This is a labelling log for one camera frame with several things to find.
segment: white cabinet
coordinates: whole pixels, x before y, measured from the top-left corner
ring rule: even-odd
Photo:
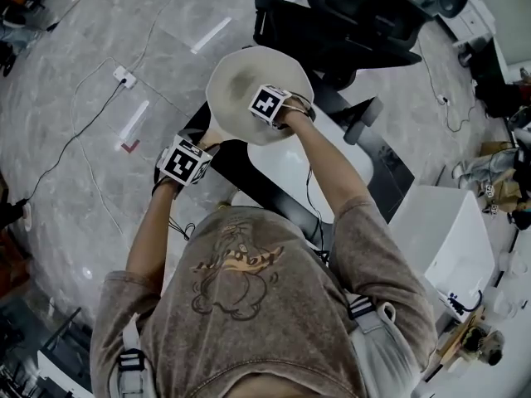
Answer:
[[[494,17],[480,0],[469,0],[459,15],[452,19],[441,17],[441,20],[455,35],[454,46],[496,33]]]

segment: beige hat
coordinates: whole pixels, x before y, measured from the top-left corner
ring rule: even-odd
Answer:
[[[295,59],[263,46],[235,51],[219,62],[207,85],[207,102],[212,113],[210,126],[224,140],[237,138],[263,146],[293,134],[291,129],[270,128],[249,111],[249,103],[263,84],[314,101],[308,77]]]

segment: black cable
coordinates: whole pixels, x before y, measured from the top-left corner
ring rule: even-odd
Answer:
[[[449,116],[449,111],[450,111],[450,107],[448,105],[448,101],[446,101],[445,103],[441,103],[439,101],[439,99],[437,98],[437,92],[435,91],[435,87],[433,86],[433,78],[431,77],[431,71],[430,71],[430,66],[428,65],[428,62],[426,61],[426,57],[424,56],[424,51],[422,51],[422,44],[421,44],[421,38],[419,37],[418,39],[418,48],[419,50],[421,51],[421,55],[422,55],[422,60],[424,61],[424,65],[426,65],[426,70],[428,71],[428,75],[430,76],[430,85],[431,85],[431,91],[433,92],[433,97],[435,97],[435,100],[436,102],[440,105],[440,106],[446,106],[446,127],[452,132],[452,133],[459,133],[461,131],[461,129],[463,128],[463,124],[464,123],[469,123],[470,122],[470,112],[472,112],[472,109],[475,108],[478,100],[477,98],[475,97],[475,93],[474,91],[472,90],[472,94],[474,95],[474,105],[470,107],[470,109],[468,109],[468,114],[466,115],[466,119],[462,119],[460,124],[459,124],[459,128],[458,129],[453,129],[451,126],[450,126],[450,122],[448,120],[448,116]]]
[[[184,227],[184,229],[183,229],[179,224],[177,224],[177,222],[172,217],[169,217],[168,226],[171,229],[181,233],[186,242],[188,242],[190,240],[190,236],[196,230],[196,225],[193,224],[192,222],[189,222],[188,224],[186,224],[186,227]]]
[[[76,138],[80,137],[87,128],[89,128],[93,123],[94,121],[96,121],[98,119],[98,117],[101,115],[101,113],[105,110],[105,108],[107,107],[107,104],[109,104],[109,102],[111,101],[111,99],[114,97],[114,95],[116,94],[116,92],[118,91],[119,87],[125,83],[125,79],[121,80],[120,83],[118,84],[118,86],[114,89],[113,91],[113,94],[107,99],[107,101],[105,102],[105,104],[103,105],[103,108],[101,108],[100,112],[98,112],[98,114],[96,114],[96,116],[78,133],[78,134],[75,134],[74,136],[72,136],[72,138],[70,140],[68,140],[68,142],[66,142],[65,146],[63,146],[63,149],[61,150],[61,154],[59,155],[59,158],[57,159],[57,162],[53,165],[53,167],[51,167],[50,169],[46,170],[40,177],[39,179],[37,180],[37,184],[35,185],[35,188],[33,189],[33,192],[32,194],[26,199],[26,201],[29,201],[30,199],[32,199],[33,195],[35,195],[35,192],[37,191],[37,188],[39,187],[39,183],[41,182],[42,178],[44,178],[45,175],[47,175],[50,171],[52,171],[55,167],[57,167],[57,165],[59,165],[59,162],[61,161],[61,158],[63,156],[63,153],[65,152],[66,148],[68,147],[68,145],[70,143],[72,143]]]
[[[475,100],[474,102],[474,105],[470,107],[470,109],[468,109],[468,114],[466,115],[466,118],[465,119],[462,119],[460,124],[459,124],[459,128],[458,129],[453,129],[451,126],[450,126],[450,123],[448,122],[448,104],[446,104],[446,127],[448,127],[448,129],[452,132],[452,133],[459,133],[461,131],[461,129],[463,128],[463,124],[464,123],[469,123],[470,122],[470,112],[472,112],[472,109],[475,108],[475,105],[477,103],[477,100]]]
[[[315,253],[320,257],[320,259],[326,264],[328,263],[329,259],[329,252],[327,250],[324,250],[324,232],[323,232],[323,217],[321,216],[321,213],[319,210],[314,206],[314,203],[309,197],[309,180],[311,179],[314,171],[312,170],[312,167],[309,167],[308,170],[308,176],[306,178],[306,198],[308,199],[309,205],[313,208],[313,210],[317,213],[317,225],[319,228],[319,234],[321,236],[321,251],[316,251]]]
[[[433,91],[433,97],[435,97],[435,100],[437,101],[437,103],[440,105],[440,106],[443,106],[445,105],[446,103],[441,103],[438,99],[437,99],[437,92],[435,91],[435,87],[433,86],[433,78],[431,78],[431,71],[430,71],[430,66],[428,66],[428,62],[426,61],[426,57],[424,56],[424,51],[422,51],[422,44],[421,44],[421,38],[418,37],[418,48],[419,50],[421,51],[421,55],[422,55],[422,60],[424,61],[424,65],[426,65],[426,69],[428,71],[428,75],[430,76],[430,85],[431,85],[431,91]]]
[[[483,302],[483,293],[478,290],[478,294],[480,295],[480,298],[478,299],[478,302],[475,304],[473,308],[466,308],[462,303],[460,303],[455,298],[448,298],[448,301],[450,302],[450,305],[454,307],[454,310],[459,315],[463,315],[463,313],[473,313],[476,309],[478,309]]]

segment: jeans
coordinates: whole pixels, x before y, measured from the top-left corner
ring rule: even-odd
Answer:
[[[504,172],[514,167],[516,152],[517,149],[507,149],[463,163],[465,178],[474,182],[496,183]]]
[[[26,28],[11,28],[0,23],[0,41],[11,44],[15,55],[23,51],[37,36],[38,32]]]

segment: person's leg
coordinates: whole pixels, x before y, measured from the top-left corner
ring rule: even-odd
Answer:
[[[26,28],[11,28],[5,25],[2,27],[2,41],[11,44],[16,55],[38,37],[38,32],[29,31]]]
[[[492,155],[480,156],[462,163],[463,173],[480,176],[480,171],[490,171],[493,176],[497,172],[505,172],[514,167],[514,154],[516,149],[507,149]]]
[[[463,174],[458,179],[460,189],[467,188],[472,182],[487,182],[497,184],[499,180],[506,177],[506,172],[491,172],[486,169],[476,169],[471,174]]]

